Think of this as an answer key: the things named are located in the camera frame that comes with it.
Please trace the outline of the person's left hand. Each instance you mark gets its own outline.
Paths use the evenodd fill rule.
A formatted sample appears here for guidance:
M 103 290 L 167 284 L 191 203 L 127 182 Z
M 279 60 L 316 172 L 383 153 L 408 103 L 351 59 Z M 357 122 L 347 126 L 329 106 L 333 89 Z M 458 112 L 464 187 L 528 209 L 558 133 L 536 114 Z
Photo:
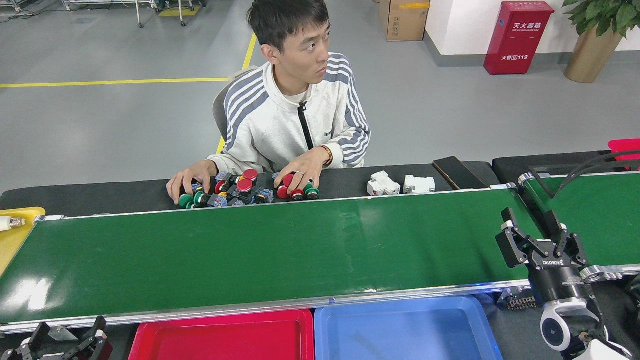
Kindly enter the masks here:
M 273 187 L 278 188 L 288 174 L 295 173 L 288 186 L 288 193 L 302 190 L 308 182 L 313 182 L 314 187 L 320 187 L 320 176 L 326 163 L 333 160 L 333 155 L 324 146 L 316 146 L 306 153 L 293 159 L 275 178 Z

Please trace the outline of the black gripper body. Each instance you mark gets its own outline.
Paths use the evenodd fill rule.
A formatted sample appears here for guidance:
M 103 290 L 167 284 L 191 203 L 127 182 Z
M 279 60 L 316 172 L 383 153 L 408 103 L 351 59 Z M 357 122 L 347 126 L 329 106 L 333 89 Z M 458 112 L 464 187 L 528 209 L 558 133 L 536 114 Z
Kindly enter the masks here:
M 566 299 L 588 299 L 594 294 L 585 284 L 580 270 L 589 264 L 583 254 L 560 258 L 542 257 L 533 253 L 529 258 L 529 282 L 537 305 Z

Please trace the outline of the person's right hand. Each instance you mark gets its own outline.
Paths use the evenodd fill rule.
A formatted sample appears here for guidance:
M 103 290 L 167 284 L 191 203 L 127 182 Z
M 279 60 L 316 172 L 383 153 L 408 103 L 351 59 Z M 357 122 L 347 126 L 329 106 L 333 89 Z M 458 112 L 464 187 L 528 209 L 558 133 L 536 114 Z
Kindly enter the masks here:
M 214 161 L 198 161 L 185 170 L 179 171 L 166 184 L 167 194 L 174 205 L 179 204 L 182 191 L 186 194 L 194 194 L 192 182 L 196 181 L 204 187 L 205 192 L 211 191 L 211 179 L 218 174 L 218 167 Z

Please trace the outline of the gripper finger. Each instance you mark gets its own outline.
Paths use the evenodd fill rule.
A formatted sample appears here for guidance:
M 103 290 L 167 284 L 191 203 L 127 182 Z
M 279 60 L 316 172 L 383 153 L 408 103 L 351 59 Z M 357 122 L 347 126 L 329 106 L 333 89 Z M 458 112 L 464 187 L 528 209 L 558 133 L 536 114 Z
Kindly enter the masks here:
M 578 234 L 560 223 L 554 210 L 545 214 L 545 232 L 551 240 L 550 259 L 563 260 L 564 265 L 588 265 L 589 260 Z
M 63 353 L 45 354 L 41 348 L 50 338 L 51 327 L 46 322 L 41 322 L 30 338 L 25 339 L 21 345 L 2 352 L 3 360 L 61 360 Z
M 502 231 L 496 235 L 496 242 L 509 268 L 526 264 L 533 259 L 533 253 L 546 256 L 546 251 L 538 244 L 538 240 L 521 230 L 511 207 L 506 207 L 501 216 Z
M 96 317 L 94 325 L 80 340 L 80 344 L 62 354 L 63 360 L 109 360 L 114 347 L 105 333 L 106 319 Z

